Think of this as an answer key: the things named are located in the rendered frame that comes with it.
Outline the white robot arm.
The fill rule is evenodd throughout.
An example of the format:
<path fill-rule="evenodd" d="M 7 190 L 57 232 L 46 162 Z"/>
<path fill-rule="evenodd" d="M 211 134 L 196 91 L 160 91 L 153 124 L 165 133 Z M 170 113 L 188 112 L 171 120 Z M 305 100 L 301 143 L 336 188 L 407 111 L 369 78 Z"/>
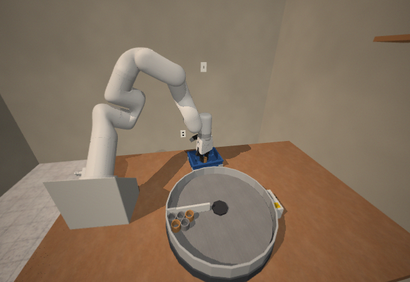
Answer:
<path fill-rule="evenodd" d="M 198 113 L 186 84 L 185 70 L 152 49 L 132 48 L 118 59 L 106 87 L 104 98 L 110 104 L 97 104 L 92 111 L 92 135 L 86 168 L 76 171 L 79 179 L 117 178 L 114 176 L 118 135 L 115 128 L 132 129 L 145 104 L 145 94 L 133 84 L 142 71 L 169 87 L 183 122 L 193 136 L 190 142 L 211 137 L 212 115 Z"/>

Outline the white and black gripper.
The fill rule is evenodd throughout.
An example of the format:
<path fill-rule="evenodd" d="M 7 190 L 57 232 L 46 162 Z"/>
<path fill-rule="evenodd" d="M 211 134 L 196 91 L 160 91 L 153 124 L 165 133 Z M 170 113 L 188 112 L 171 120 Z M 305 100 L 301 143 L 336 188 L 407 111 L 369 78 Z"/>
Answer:
<path fill-rule="evenodd" d="M 213 137 L 211 135 L 210 138 L 198 138 L 197 137 L 197 145 L 196 145 L 196 156 L 199 156 L 199 160 L 204 163 L 204 157 L 207 157 L 208 160 L 208 155 L 209 152 L 212 150 L 213 148 Z"/>

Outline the grey metal bushing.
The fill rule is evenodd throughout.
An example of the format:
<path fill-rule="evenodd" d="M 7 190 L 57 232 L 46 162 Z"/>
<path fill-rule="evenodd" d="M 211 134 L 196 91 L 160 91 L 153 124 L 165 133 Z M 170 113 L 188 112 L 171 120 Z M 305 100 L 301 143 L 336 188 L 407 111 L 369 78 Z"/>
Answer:
<path fill-rule="evenodd" d="M 180 223 L 181 223 L 181 230 L 187 231 L 187 230 L 189 229 L 189 227 L 190 227 L 190 221 L 189 221 L 189 219 L 183 218 L 183 219 L 180 221 Z M 186 226 L 183 226 L 184 223 L 187 223 L 187 225 L 186 225 Z"/>
<path fill-rule="evenodd" d="M 169 215 L 168 215 L 168 221 L 169 221 L 169 224 L 170 224 L 170 225 L 171 225 L 172 221 L 175 220 L 175 219 L 170 220 L 171 218 L 177 219 L 176 214 L 175 214 L 175 213 L 169 213 Z"/>
<path fill-rule="evenodd" d="M 180 219 L 179 217 L 183 217 L 183 218 L 185 218 L 185 213 L 183 212 L 183 211 L 179 211 L 178 213 L 177 213 L 177 215 L 176 215 L 176 217 L 177 217 L 177 219 L 179 220 L 179 221 L 181 221 L 182 219 Z"/>

